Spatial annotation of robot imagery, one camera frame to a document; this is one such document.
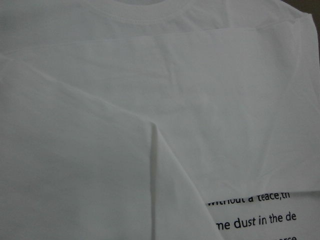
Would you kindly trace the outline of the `white long-sleeve printed shirt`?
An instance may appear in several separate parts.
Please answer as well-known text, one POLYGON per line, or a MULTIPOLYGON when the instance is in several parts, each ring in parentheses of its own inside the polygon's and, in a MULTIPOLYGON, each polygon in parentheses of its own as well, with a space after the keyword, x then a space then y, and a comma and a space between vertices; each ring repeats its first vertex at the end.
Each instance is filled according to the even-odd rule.
POLYGON ((317 240, 313 16, 281 0, 3 0, 3 240, 317 240))

